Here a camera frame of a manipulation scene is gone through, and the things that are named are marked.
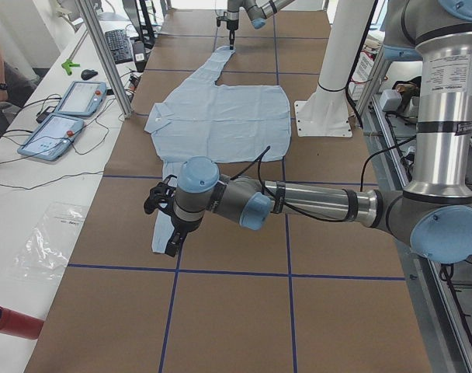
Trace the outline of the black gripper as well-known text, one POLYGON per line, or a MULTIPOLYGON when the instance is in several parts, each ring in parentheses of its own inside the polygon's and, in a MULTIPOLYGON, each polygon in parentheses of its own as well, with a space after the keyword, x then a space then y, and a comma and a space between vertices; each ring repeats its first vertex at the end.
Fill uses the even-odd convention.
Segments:
POLYGON ((173 221, 172 225, 174 230, 165 247, 165 254, 168 256, 176 256, 178 254, 189 234, 189 224, 187 222, 173 221))
POLYGON ((234 42, 235 42, 235 32, 238 30, 239 27, 239 11, 232 12, 227 10, 225 12, 226 17, 226 24, 227 29, 229 30, 229 46, 230 50, 234 49, 234 42))

